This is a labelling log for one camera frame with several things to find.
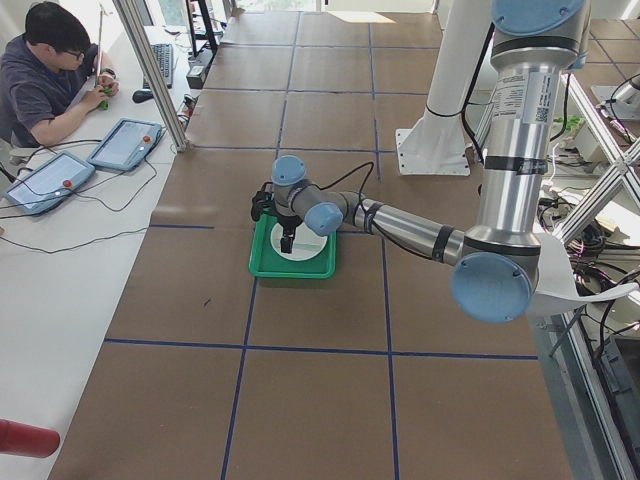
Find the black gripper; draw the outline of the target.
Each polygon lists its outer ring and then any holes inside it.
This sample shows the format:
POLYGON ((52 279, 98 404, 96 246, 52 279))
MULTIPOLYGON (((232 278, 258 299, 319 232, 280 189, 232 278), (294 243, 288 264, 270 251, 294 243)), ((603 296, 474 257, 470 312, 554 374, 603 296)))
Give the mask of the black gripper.
POLYGON ((301 218, 297 215, 288 216, 279 214, 277 220, 283 229, 280 240, 281 251, 291 253, 295 241, 295 232, 301 224, 301 218))

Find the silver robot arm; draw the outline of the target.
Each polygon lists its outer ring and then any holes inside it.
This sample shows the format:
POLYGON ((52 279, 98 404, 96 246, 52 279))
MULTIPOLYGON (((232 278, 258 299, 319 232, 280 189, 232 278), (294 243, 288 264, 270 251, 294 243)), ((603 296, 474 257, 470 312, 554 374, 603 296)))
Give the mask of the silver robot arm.
POLYGON ((300 225, 326 237, 349 223, 451 265, 452 294, 467 315, 488 323, 522 315, 539 280, 541 245, 533 223, 558 83, 563 71, 583 63, 590 10, 587 1, 492 3, 498 82, 472 228, 460 232, 354 192, 323 192, 299 158, 283 156, 271 174, 283 229, 279 249, 292 250, 300 225))

